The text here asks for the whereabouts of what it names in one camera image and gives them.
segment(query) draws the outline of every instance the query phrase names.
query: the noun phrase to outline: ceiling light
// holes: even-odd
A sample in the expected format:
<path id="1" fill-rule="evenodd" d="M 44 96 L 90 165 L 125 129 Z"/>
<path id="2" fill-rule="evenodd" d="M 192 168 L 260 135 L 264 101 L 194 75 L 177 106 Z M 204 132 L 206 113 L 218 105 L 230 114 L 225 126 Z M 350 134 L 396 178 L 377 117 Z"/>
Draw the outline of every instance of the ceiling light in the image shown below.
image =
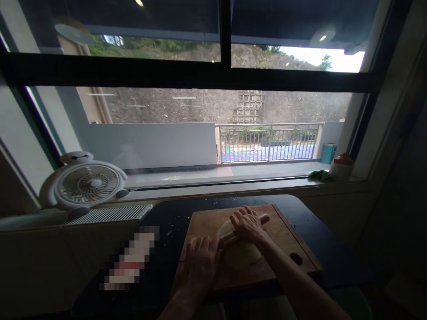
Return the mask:
<path id="1" fill-rule="evenodd" d="M 321 47 L 327 44 L 335 37 L 336 30 L 334 24 L 324 24 L 314 33 L 311 38 L 312 47 Z"/>
<path id="2" fill-rule="evenodd" d="M 86 27 L 73 18 L 55 18 L 55 30 L 63 37 L 78 44 L 95 44 L 95 40 Z"/>

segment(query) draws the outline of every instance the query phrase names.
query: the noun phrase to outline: ceiling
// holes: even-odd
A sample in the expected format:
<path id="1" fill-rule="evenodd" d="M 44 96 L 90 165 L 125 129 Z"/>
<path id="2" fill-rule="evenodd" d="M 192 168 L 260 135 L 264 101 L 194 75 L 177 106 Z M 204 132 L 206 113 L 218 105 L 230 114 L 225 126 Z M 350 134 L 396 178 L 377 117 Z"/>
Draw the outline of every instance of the ceiling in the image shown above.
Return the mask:
<path id="1" fill-rule="evenodd" d="M 54 18 L 71 16 L 93 34 L 219 42 L 216 0 L 19 0 L 40 47 L 59 47 Z M 233 43 L 309 47 L 334 24 L 323 48 L 363 50 L 378 0 L 232 0 Z"/>

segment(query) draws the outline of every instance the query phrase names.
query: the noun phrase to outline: window sill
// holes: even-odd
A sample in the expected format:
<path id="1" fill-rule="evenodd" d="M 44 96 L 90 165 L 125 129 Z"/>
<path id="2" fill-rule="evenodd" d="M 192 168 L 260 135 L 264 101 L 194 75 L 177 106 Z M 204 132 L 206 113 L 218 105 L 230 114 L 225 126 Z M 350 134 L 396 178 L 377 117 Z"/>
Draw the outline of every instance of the window sill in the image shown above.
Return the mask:
<path id="1" fill-rule="evenodd" d="M 177 200 L 183 198 L 255 196 L 261 194 L 292 194 L 297 197 L 323 196 L 327 194 L 367 192 L 371 186 L 367 181 L 352 177 L 349 182 L 321 182 L 308 179 L 276 180 L 222 184 L 209 186 L 188 186 L 182 188 L 155 189 L 131 192 L 122 199 L 108 202 L 123 203 L 129 201 Z"/>

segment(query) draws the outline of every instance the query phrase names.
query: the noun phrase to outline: balcony floor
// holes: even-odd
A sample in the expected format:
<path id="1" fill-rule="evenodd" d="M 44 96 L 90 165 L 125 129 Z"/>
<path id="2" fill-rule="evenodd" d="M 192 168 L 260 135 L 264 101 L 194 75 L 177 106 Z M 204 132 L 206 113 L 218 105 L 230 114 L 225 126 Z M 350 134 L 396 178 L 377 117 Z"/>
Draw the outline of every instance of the balcony floor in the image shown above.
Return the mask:
<path id="1" fill-rule="evenodd" d="M 128 174 L 126 188 L 150 187 L 185 183 L 203 183 L 235 179 L 260 179 L 284 176 L 306 175 L 314 170 L 329 169 L 328 164 L 315 161 L 293 163 L 265 163 L 219 165 L 216 168 L 197 170 L 176 170 L 150 173 Z"/>

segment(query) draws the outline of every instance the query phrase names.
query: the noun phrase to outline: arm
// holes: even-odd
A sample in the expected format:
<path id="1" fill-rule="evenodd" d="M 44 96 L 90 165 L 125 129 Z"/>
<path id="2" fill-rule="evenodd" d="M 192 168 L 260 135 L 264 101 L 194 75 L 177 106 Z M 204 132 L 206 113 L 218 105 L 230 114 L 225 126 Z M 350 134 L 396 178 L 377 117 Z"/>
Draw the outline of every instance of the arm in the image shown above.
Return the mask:
<path id="1" fill-rule="evenodd" d="M 222 253 L 218 243 L 218 235 L 214 239 L 193 238 L 188 242 L 177 289 L 158 320 L 185 320 L 194 315 L 212 288 Z"/>
<path id="2" fill-rule="evenodd" d="M 237 235 L 252 242 L 275 273 L 298 319 L 350 319 L 350 317 L 280 249 L 262 229 L 257 213 L 245 209 L 230 216 Z"/>

